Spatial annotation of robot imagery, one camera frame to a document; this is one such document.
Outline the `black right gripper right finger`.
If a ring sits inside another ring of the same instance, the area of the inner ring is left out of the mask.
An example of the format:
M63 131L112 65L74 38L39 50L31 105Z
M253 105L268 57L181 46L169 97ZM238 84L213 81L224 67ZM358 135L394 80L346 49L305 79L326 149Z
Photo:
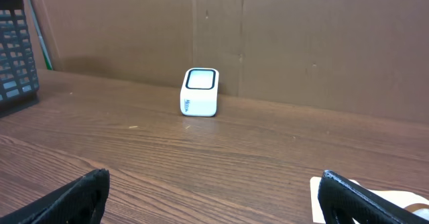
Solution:
M326 170L317 200L326 223L423 223L428 220L378 194Z

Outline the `clear brown snack bag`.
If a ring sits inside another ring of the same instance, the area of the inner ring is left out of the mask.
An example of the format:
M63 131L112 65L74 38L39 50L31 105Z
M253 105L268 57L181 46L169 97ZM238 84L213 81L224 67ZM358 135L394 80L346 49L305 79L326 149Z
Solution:
M310 179L310 193L312 204L312 220L314 223L325 223L322 209L318 202L318 189L321 177L313 176ZM428 220L428 199L413 192L401 190L371 190L372 193L381 198Z

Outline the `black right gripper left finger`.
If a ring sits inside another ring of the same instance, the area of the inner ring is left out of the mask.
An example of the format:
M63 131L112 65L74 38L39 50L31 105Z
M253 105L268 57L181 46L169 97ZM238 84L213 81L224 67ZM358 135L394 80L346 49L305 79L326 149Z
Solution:
M100 224L110 174L95 169L1 218L1 224Z

